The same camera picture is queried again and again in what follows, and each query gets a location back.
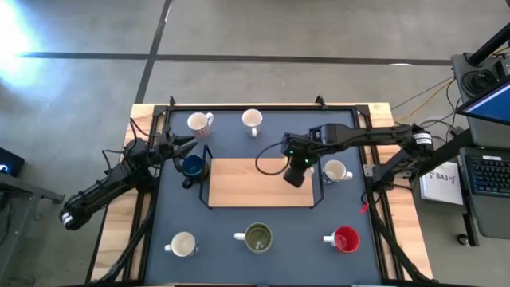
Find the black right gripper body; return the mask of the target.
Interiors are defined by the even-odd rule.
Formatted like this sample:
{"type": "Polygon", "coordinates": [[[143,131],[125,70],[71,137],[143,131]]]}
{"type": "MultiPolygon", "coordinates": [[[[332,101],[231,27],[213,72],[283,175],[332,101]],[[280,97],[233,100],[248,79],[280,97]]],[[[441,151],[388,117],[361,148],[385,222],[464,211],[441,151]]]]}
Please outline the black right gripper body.
{"type": "Polygon", "coordinates": [[[307,135],[285,133],[282,137],[281,153],[289,159],[290,167],[311,167],[319,160],[318,143],[307,135]]]}

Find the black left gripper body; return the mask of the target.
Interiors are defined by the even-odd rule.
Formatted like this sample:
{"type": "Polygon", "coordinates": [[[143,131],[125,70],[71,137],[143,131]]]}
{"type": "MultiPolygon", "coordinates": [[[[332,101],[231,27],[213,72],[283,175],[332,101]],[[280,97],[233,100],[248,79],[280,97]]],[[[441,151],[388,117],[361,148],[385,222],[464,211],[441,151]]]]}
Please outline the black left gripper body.
{"type": "Polygon", "coordinates": [[[176,161],[175,154],[176,135],[174,133],[157,133],[154,137],[154,146],[150,150],[151,164],[162,164],[166,160],[176,161]]]}

